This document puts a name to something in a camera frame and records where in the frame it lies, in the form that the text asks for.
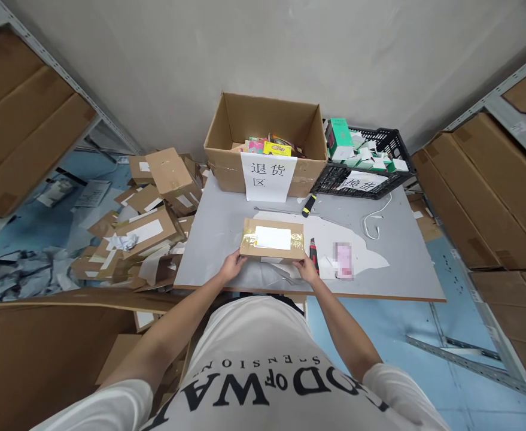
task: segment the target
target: white table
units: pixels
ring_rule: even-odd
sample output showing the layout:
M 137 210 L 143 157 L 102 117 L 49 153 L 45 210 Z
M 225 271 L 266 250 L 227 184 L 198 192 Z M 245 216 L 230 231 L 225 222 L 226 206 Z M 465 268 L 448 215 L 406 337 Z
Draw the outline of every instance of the white table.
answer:
M 337 296 L 445 302 L 444 292 L 405 192 L 399 187 L 392 193 L 393 200 L 381 213 L 384 218 L 369 219 L 370 224 L 378 224 L 381 228 L 378 241 L 365 236 L 362 219 L 380 210 L 388 198 L 373 201 L 318 196 L 312 213 L 319 213 L 325 219 L 352 229 L 365 239 L 368 250 L 382 255 L 389 263 L 384 268 L 364 270 L 353 281 L 325 280 L 325 283 Z M 244 219 L 254 217 L 257 212 L 255 206 L 300 214 L 305 201 L 299 203 L 296 198 L 287 198 L 284 204 L 248 202 L 243 193 L 222 192 L 217 179 L 210 176 L 174 288 L 196 289 L 217 273 L 224 258 L 239 247 Z M 312 295 L 311 287 L 304 281 L 293 285 L 271 264 L 252 260 L 247 261 L 239 276 L 225 290 Z

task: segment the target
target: white paper sheet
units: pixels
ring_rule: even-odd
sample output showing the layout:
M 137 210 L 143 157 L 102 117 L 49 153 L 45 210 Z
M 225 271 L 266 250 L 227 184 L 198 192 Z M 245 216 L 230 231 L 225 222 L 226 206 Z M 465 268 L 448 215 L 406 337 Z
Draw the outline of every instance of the white paper sheet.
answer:
M 255 236 L 257 237 L 255 247 L 275 248 L 277 250 L 291 249 L 290 229 L 257 226 L 255 227 Z
M 285 202 L 296 157 L 240 153 L 248 201 Z
M 348 189 L 356 189 L 356 190 L 363 190 L 365 192 L 368 192 L 375 187 L 378 187 L 384 181 L 386 181 L 387 178 L 383 177 L 382 175 L 376 175 L 376 174 L 367 174 L 366 172 L 359 172 L 359 171 L 351 171 L 348 174 L 348 177 L 346 180 L 344 180 L 339 187 L 337 187 L 337 190 L 348 188 Z
M 156 235 L 159 235 L 163 232 L 163 227 L 159 220 L 153 220 L 150 223 L 144 224 L 141 227 L 137 227 L 134 230 L 130 230 L 128 235 L 137 235 L 137 244 L 142 243 L 143 241 L 148 240 Z

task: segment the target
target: blue floor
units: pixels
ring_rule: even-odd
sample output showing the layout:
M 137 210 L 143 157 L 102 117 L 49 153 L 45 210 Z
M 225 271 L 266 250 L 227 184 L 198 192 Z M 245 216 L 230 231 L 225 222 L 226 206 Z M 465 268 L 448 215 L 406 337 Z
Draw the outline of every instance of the blue floor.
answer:
M 61 167 L 89 180 L 113 167 L 101 155 L 73 152 Z M 112 187 L 126 189 L 129 166 L 100 179 Z M 14 250 L 41 250 L 49 245 L 65 247 L 70 211 L 82 188 L 55 208 L 35 201 L 23 205 L 18 218 L 0 232 L 0 255 Z M 494 384 L 470 371 L 452 365 L 405 342 L 405 335 L 440 345 L 440 333 L 471 344 L 494 349 L 482 320 L 468 293 L 449 247 L 443 238 L 427 243 L 448 303 L 381 301 L 343 298 L 341 302 L 371 337 L 382 359 L 408 372 L 453 430 L 526 431 L 526 396 Z M 345 370 L 336 353 L 317 301 L 308 297 L 309 324 L 314 338 Z

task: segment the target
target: white paper sign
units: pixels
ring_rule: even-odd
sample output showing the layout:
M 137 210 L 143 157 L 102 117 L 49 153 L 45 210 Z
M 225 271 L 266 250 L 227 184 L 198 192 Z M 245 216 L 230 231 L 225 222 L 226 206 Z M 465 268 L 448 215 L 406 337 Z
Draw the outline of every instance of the white paper sign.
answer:
M 248 201 L 285 202 L 296 157 L 240 153 Z
M 347 188 L 369 192 L 370 190 L 380 186 L 386 180 L 387 178 L 381 175 L 367 174 L 365 172 L 359 171 L 351 171 L 351 173 L 348 174 L 346 180 L 344 180 L 342 184 L 336 189 L 340 190 Z

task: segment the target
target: small product box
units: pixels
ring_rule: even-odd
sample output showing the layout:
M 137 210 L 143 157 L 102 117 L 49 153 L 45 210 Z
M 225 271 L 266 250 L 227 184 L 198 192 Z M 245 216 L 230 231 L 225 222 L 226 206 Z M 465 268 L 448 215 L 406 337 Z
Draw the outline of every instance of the small product box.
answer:
M 241 256 L 266 263 L 290 263 L 305 258 L 303 225 L 246 218 Z
M 327 146 L 332 161 L 347 160 L 354 155 L 354 142 L 345 119 L 330 119 L 327 126 Z

